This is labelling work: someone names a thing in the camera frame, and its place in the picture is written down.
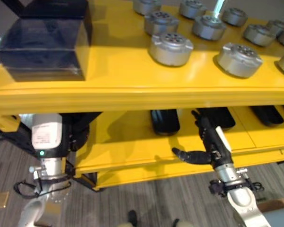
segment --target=black cable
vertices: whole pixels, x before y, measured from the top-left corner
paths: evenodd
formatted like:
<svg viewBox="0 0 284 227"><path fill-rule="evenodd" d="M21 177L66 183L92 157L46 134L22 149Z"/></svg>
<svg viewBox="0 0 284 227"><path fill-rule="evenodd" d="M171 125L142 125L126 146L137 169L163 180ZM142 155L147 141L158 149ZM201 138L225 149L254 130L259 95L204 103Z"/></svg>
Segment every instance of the black cable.
<svg viewBox="0 0 284 227"><path fill-rule="evenodd" d="M35 198L38 198L38 197L40 197L40 196L43 196L43 195L46 195L46 194L49 194L49 193L52 193L52 192L58 192L58 191L62 191L62 190L64 190L64 189L67 189L67 188L69 188L69 187L71 186L71 182L69 182L69 184L68 184L67 186L63 187L63 188L51 190L51 191L49 191L49 192L45 192L45 193L42 193L42 194L35 192L35 193L32 194L32 195L25 195L25 194L23 194L23 193L20 191L20 189L19 189L19 186L20 186L20 185L27 186L27 187L31 188L32 190L35 190L36 185L33 185L33 184L31 184L31 183L27 183L26 180L23 180L23 181L21 181L21 182L17 182L17 183L14 184L14 187L13 187L13 188L14 188L14 191L15 191L18 195L20 195L23 199L28 199L28 200L30 200L30 199L35 199Z"/></svg>
<svg viewBox="0 0 284 227"><path fill-rule="evenodd" d="M260 182L253 182L252 185L256 189L257 192L263 192L265 190L265 188Z"/></svg>

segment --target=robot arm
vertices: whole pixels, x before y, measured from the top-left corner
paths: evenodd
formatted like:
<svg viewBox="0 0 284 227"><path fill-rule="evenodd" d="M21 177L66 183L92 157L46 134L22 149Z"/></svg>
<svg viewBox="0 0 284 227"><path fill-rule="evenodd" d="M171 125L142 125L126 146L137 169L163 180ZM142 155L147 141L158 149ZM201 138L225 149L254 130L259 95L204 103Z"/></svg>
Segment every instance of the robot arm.
<svg viewBox="0 0 284 227"><path fill-rule="evenodd" d="M61 203L68 194L70 176L65 173L69 153L69 127L62 116L35 114L33 116L32 143L40 158L40 166L31 166L36 185L25 181L14 185L23 198L30 199L24 207L18 227L59 226ZM34 194L23 195L19 186L34 189Z"/></svg>
<svg viewBox="0 0 284 227"><path fill-rule="evenodd" d="M214 128L208 118L197 112L192 114L196 118L199 135L203 141L206 152L184 152L173 148L174 154L181 160L190 164L211 164L219 179L227 199L235 210L235 219L243 227L270 227L269 223L259 211L256 198L248 188L248 182L237 173L231 158L231 147L220 126Z"/></svg>

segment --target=black metal frame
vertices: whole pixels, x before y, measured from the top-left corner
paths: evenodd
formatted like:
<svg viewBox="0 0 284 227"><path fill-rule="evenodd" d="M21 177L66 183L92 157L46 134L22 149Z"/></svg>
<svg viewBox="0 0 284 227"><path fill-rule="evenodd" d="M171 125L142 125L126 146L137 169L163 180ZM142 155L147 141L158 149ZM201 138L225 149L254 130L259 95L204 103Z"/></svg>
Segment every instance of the black metal frame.
<svg viewBox="0 0 284 227"><path fill-rule="evenodd" d="M96 119L101 112L94 112L94 113L84 113L82 116L82 119L80 119L77 123L78 128L84 129L84 123L85 125L89 125L94 119ZM0 140L7 140L17 146L18 148L22 149L29 155L35 157L38 159L35 149L33 148L32 142L31 142L31 129L28 128L26 125L24 125L22 122L20 122L20 125L18 127L18 130L15 132L2 132L0 130ZM67 161L66 164L66 172L74 176L75 175L75 168L73 167L73 164ZM93 190L93 188L96 186L97 183L97 173L91 173L82 175L80 178L73 177L73 180L84 185L85 187Z"/></svg>

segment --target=dark glass box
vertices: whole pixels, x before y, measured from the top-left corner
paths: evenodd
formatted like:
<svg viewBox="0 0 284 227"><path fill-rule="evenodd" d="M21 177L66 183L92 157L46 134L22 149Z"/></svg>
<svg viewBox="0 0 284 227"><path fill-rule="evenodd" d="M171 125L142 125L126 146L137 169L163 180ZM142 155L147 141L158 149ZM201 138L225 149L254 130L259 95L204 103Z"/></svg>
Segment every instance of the dark glass box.
<svg viewBox="0 0 284 227"><path fill-rule="evenodd" d="M0 38L0 62L16 81L84 80L90 36L85 19L21 18Z"/></svg>

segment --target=shelf top surface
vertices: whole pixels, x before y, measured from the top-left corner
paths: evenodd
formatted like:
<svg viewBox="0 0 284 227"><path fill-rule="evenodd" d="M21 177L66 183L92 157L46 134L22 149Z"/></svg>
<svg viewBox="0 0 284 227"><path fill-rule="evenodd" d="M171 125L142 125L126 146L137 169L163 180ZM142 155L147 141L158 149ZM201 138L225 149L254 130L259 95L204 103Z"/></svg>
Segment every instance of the shelf top surface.
<svg viewBox="0 0 284 227"><path fill-rule="evenodd" d="M90 8L93 34L85 81L15 82L0 66L0 97L21 96L23 100L30 100L27 104L29 106L33 104L36 95L43 95L43 98L55 95L56 99L48 100L48 105L53 106L58 99L65 102L63 105L66 104L67 101L63 100L66 94L78 95L77 99L87 98L88 95L109 97L116 93L134 94L123 97L124 102L132 102L141 94L150 97L166 93L177 95L185 89L207 92L210 97L221 94L222 91L240 92L242 99L251 89L259 92L272 91L268 100L274 98L273 92L284 92L284 74L275 66L275 62L284 55L284 46L275 40L266 48L258 47L242 38L248 24L264 24L265 21L250 19L241 28L227 25L221 40L207 41L191 33L194 21L180 16L178 7L163 6L162 11L169 12L180 20L178 32L194 44L186 65L166 67L156 63L148 54L151 37L144 32L144 18L133 11L131 2L96 0ZM215 65L214 56L228 42L248 45L259 53L264 63L252 77L235 78Z"/></svg>

